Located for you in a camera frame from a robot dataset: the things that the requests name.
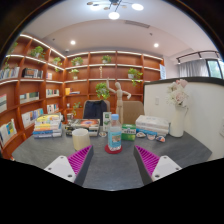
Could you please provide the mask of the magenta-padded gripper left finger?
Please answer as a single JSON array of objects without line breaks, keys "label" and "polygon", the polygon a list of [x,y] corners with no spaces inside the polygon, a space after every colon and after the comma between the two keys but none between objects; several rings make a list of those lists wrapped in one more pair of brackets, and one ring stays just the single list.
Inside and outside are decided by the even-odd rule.
[{"label": "magenta-padded gripper left finger", "polygon": [[93,146],[89,145],[68,157],[60,155],[45,168],[45,171],[82,186],[93,154]]}]

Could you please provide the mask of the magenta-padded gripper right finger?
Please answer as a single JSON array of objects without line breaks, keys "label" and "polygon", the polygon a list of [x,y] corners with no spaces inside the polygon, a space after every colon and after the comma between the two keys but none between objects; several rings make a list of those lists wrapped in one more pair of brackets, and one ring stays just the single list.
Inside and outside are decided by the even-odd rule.
[{"label": "magenta-padded gripper right finger", "polygon": [[181,170],[181,167],[167,155],[159,157],[137,145],[134,146],[133,154],[144,185]]}]

